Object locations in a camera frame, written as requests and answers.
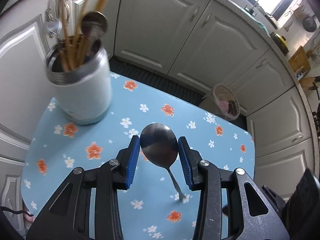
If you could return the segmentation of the black pan with yellow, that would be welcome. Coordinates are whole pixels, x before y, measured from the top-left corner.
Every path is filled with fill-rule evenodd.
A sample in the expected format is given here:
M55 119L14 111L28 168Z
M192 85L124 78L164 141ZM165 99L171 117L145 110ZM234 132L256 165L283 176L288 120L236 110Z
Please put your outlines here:
M289 53L289 49L287 47L285 38L275 32L271 32L270 37L276 43L276 45L279 47L281 52L286 56Z

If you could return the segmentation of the blue floral table mat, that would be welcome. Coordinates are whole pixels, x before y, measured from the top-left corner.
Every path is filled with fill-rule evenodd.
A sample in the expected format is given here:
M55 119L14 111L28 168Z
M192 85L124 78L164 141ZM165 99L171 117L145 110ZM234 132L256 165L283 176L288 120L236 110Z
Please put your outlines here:
M134 135L153 122L165 124L176 137L185 137L219 168L243 168L254 173L252 136L218 116L167 93L112 74L112 104L100 122L71 123L52 99L38 124L27 153L21 179L22 198L37 215L72 169L96 168L116 157ZM185 183L181 163L170 170L140 154L131 187L118 192L125 239L192 239L199 192Z

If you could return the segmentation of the all steel spoon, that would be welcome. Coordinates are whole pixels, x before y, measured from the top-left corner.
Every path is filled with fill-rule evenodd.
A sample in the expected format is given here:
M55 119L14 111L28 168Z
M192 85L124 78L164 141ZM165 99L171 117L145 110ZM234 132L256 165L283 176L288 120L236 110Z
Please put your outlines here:
M170 170L178 155L178 142L174 132L164 124L149 124L140 134L140 147L150 162L167 170L179 200L182 202L185 195Z

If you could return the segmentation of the woven basket on floor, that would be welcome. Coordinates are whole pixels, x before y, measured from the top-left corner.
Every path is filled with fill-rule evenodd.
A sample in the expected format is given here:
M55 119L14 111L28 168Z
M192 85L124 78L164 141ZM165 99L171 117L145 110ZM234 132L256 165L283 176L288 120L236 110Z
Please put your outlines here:
M213 99L227 120L236 120L240 115L240 105L234 93L225 85L216 84L212 92Z

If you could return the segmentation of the fork with brown handle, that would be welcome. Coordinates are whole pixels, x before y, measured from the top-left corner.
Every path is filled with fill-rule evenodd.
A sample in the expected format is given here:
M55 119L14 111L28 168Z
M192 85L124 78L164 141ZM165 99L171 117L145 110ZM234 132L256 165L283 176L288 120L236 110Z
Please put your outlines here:
M50 38L55 38L57 43L60 43L60 34L62 23L56 14L55 0L48 0L46 9L46 21L44 23L46 32Z

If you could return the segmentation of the wooden cutting board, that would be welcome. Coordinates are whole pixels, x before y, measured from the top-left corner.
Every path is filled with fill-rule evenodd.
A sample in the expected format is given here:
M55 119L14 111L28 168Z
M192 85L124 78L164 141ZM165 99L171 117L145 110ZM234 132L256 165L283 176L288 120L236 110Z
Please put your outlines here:
M289 64L292 70L296 73L298 70L308 72L311 67L306 52L302 46L300 46L296 52L289 59Z

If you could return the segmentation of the bamboo chopstick in jar right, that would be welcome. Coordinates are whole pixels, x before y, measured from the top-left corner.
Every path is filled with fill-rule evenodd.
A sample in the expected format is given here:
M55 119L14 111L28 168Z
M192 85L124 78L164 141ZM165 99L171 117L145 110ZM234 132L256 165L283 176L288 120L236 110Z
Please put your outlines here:
M74 68L80 66L80 60L82 59L82 55L84 53L84 45L83 40L80 37L80 31L82 31L82 35L84 37L88 36L88 23L87 23L87 13L85 12L87 7L88 0L85 0L83 6L80 11L80 15L78 17L78 22L75 28L75 35L73 37L72 46L73 46L73 60L74 60Z

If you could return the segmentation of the brown wooden chopstick long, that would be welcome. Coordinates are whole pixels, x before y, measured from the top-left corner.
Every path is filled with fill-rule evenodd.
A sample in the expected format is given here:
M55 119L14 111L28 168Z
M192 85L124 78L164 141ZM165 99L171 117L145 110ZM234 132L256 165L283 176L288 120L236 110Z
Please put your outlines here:
M66 18L66 9L65 9L65 2L64 0L60 0L60 7L61 7L61 22L62 22L62 31L63 31L63 36L64 36L64 45L65 45L65 53L67 55L67 60L68 60L68 68L69 70L74 70L75 65L74 65L74 60L73 60L73 55L72 55L72 48L70 44L70 39L68 36L68 31L67 31L67 18Z

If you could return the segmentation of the steel spoon with blue handle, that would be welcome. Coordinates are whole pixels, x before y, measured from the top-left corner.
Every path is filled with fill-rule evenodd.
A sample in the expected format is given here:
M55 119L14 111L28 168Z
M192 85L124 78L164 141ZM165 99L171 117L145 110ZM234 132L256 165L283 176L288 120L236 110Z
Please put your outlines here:
M99 11L89 11L87 13L89 44L86 46L86 55L90 55L92 45L103 37L108 30L108 20L106 16Z

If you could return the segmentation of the light blue steel utensil jar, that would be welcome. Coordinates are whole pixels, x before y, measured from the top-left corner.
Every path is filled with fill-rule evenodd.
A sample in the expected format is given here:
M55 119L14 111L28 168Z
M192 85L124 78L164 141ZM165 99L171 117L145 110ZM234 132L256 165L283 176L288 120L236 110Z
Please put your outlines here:
M97 40L84 64L64 72L58 46L46 55L46 76L54 96L67 118L78 125L101 121L112 102L111 72L108 54Z

